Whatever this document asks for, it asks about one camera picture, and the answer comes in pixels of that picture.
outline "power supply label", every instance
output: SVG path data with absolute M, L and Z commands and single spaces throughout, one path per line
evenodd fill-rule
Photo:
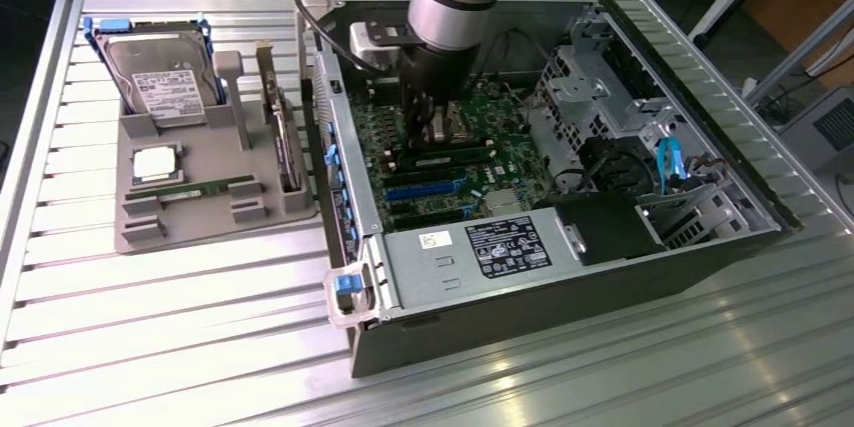
M 473 225 L 466 227 L 466 234 L 489 279 L 552 265 L 532 217 Z

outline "sticker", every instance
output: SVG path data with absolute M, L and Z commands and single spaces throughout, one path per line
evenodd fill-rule
M 418 236 L 422 241 L 422 249 L 433 249 L 435 247 L 445 247 L 453 245 L 451 233 L 447 230 L 442 232 L 433 232 L 430 234 L 422 234 Z
M 142 182 L 155 182 L 158 180 L 170 180 L 173 174 L 162 174 L 162 175 L 150 175 L 149 177 L 139 177 Z
M 155 119 L 202 113 L 202 96 L 193 70 L 134 74 L 137 90 Z
M 466 227 L 466 234 L 481 273 L 489 279 L 552 265 L 532 217 L 473 225 Z
M 454 160 L 451 157 L 439 157 L 437 159 L 417 160 L 415 167 L 425 167 L 426 165 L 447 164 L 451 160 Z
M 190 192 L 181 192 L 178 194 L 162 195 L 161 197 L 158 197 L 158 200 L 161 202 L 170 202 L 173 200 L 193 199 L 197 197 L 202 197 L 201 190 L 191 190 Z

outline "hard drive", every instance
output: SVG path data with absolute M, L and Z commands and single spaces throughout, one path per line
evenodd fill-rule
M 225 103 L 205 21 L 138 23 L 107 19 L 85 34 L 107 65 L 126 114 L 150 113 L 159 127 L 205 122 L 203 107 Z

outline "white sticker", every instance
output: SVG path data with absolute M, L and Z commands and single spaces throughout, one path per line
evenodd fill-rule
M 426 165 L 447 164 L 451 160 L 454 160 L 451 157 L 439 157 L 435 159 L 418 160 L 415 161 L 415 167 L 423 167 Z
M 202 96 L 193 70 L 134 74 L 146 109 L 155 119 L 202 113 Z
M 162 195 L 161 197 L 158 197 L 158 200 L 161 202 L 171 202 L 174 200 L 194 199 L 197 197 L 202 197 L 201 190 L 191 190 L 190 192 L 179 192 L 178 194 Z
M 422 249 L 433 249 L 435 247 L 445 247 L 453 245 L 451 233 L 447 230 L 442 232 L 431 232 L 430 234 L 422 234 L 418 236 L 422 241 Z

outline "motherboard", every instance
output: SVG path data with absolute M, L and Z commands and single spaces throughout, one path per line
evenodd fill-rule
M 481 82 L 450 103 L 441 142 L 406 147 L 397 82 L 371 83 L 351 106 L 386 232 L 525 212 L 552 185 L 510 86 Z

